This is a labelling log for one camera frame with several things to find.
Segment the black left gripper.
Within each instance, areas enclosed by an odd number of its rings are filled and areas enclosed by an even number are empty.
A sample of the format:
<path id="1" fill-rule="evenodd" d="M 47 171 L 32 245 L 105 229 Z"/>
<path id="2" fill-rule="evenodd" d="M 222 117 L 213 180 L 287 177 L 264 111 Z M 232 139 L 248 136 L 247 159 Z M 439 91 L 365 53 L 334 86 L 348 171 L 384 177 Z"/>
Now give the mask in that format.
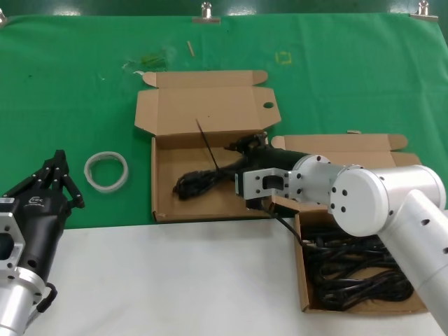
<path id="1" fill-rule="evenodd" d="M 42 168 L 3 192 L 1 213 L 13 215 L 24 238 L 17 266 L 47 281 L 70 209 L 84 207 L 83 196 L 69 175 L 64 150 L 56 150 Z"/>

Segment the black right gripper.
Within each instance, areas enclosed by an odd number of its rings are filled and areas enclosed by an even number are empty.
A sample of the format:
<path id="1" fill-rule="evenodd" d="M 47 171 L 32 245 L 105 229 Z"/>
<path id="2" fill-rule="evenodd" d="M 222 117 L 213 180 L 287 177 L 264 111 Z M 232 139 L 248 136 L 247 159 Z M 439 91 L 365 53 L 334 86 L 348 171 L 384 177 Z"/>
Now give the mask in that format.
<path id="1" fill-rule="evenodd" d="M 254 169 L 277 168 L 290 171 L 305 154 L 268 146 L 267 133 L 251 135 L 251 139 L 239 139 L 224 147 L 227 151 L 234 151 L 248 160 L 248 166 Z"/>

